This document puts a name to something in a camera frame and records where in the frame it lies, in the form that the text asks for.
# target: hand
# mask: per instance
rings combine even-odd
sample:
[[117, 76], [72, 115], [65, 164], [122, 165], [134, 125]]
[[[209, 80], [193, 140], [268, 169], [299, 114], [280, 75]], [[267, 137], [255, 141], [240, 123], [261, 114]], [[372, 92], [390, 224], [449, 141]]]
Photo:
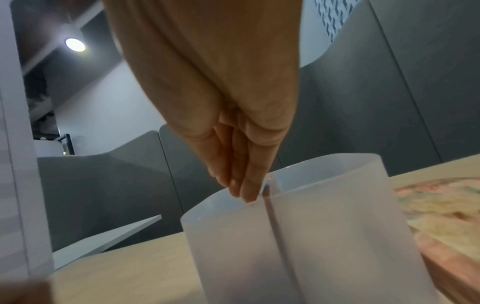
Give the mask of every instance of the hand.
[[301, 0], [105, 0], [123, 56], [217, 181], [257, 199], [294, 117]]
[[0, 304], [53, 304], [48, 282], [0, 282]]

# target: translucent container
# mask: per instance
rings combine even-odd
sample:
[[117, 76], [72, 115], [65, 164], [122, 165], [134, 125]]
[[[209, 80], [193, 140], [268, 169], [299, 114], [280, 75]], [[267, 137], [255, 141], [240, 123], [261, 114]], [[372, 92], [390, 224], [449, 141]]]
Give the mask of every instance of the translucent container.
[[263, 198], [228, 190], [181, 223], [209, 304], [438, 304], [436, 290], [374, 154], [335, 154], [273, 173], [282, 263]]

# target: ceiling light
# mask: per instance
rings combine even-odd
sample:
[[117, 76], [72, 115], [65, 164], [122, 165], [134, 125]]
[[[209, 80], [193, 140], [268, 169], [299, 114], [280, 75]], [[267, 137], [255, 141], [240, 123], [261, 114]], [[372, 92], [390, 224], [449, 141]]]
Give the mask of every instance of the ceiling light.
[[78, 40], [77, 38], [67, 38], [65, 39], [65, 45], [71, 49], [72, 51], [75, 52], [83, 52], [87, 48], [85, 47], [85, 44]]

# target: frosted plastic cup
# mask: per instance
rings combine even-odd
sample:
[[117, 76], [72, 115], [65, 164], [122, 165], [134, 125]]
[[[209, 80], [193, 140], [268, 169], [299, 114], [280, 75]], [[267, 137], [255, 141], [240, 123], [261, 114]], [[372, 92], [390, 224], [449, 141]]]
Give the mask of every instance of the frosted plastic cup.
[[282, 264], [265, 202], [228, 190], [181, 223], [209, 304], [438, 304], [374, 154], [328, 155], [275, 171], [271, 196], [302, 297]]

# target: colorful tray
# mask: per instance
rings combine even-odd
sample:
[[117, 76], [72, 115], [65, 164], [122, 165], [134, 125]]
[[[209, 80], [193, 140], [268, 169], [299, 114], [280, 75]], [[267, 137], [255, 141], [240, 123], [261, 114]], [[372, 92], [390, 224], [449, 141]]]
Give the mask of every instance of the colorful tray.
[[458, 304], [480, 304], [480, 178], [395, 190], [436, 287]]

